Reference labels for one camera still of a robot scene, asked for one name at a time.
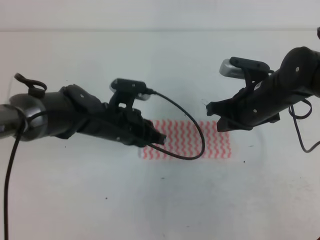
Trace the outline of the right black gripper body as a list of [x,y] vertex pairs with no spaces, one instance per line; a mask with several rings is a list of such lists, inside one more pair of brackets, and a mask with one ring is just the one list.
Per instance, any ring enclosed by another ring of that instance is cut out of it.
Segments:
[[232,97],[234,116],[249,128],[280,120],[280,86],[276,82],[253,82]]

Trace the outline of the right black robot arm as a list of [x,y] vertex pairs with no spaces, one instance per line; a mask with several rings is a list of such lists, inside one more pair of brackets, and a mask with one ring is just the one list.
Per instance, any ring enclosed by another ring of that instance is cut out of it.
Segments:
[[220,74],[245,81],[232,98],[206,105],[208,116],[220,117],[218,132],[250,131],[280,120],[280,112],[311,96],[320,95],[320,53],[296,47],[276,71],[261,61],[240,57],[225,59]]

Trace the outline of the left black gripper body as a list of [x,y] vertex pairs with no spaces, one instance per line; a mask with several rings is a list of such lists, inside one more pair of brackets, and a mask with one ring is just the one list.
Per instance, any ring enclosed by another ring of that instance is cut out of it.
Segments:
[[150,121],[144,119],[138,109],[105,106],[104,111],[93,114],[79,132],[142,148],[150,142]]

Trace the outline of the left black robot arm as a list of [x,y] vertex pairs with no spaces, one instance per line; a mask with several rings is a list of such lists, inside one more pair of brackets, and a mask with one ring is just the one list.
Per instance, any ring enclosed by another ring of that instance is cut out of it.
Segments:
[[145,147],[165,143],[166,135],[133,108],[135,100],[147,100],[152,91],[142,81],[117,78],[110,84],[109,102],[101,102],[76,84],[47,92],[47,86],[17,73],[27,93],[16,94],[0,106],[0,136],[33,141],[44,137],[67,140],[76,133],[127,146]]

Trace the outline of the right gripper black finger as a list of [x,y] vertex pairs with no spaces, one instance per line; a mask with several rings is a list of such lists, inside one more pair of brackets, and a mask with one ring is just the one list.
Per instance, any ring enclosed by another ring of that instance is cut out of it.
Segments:
[[231,132],[231,131],[236,131],[236,130],[244,130],[244,131],[249,131],[250,127],[243,125],[233,119],[228,119],[225,117],[221,117],[217,124],[216,128],[218,132]]
[[206,115],[237,116],[239,113],[236,101],[232,98],[212,101],[206,105]]

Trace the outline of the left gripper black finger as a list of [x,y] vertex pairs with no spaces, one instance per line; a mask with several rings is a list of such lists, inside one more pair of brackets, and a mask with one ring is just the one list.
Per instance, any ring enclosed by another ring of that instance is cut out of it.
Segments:
[[156,130],[152,121],[148,119],[143,120],[144,124],[144,136],[146,138],[158,138],[160,133]]
[[162,133],[152,133],[148,137],[148,142],[151,144],[158,144],[158,145],[164,145],[166,142],[167,136]]

